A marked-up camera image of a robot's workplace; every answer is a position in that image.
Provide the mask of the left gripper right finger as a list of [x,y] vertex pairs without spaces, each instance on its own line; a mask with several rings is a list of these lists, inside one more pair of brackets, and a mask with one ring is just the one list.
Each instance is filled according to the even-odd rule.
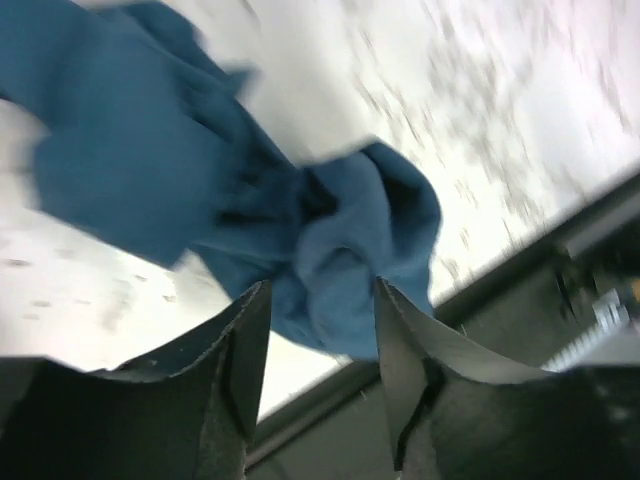
[[639,365],[547,372],[376,285],[379,368],[405,479],[635,479]]

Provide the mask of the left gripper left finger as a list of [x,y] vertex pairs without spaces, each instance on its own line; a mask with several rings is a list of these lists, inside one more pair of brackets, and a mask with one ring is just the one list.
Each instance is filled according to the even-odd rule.
[[115,370],[1,361],[5,479],[241,479],[257,425],[271,287]]

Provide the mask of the blue t shirt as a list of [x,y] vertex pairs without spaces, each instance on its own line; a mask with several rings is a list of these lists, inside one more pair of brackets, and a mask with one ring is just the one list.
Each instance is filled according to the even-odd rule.
[[380,142],[292,164],[239,103],[247,78],[156,1],[1,5],[1,95],[48,129],[44,212],[162,267],[192,251],[232,297],[270,280],[278,334],[374,360],[378,278],[431,310],[434,189]]

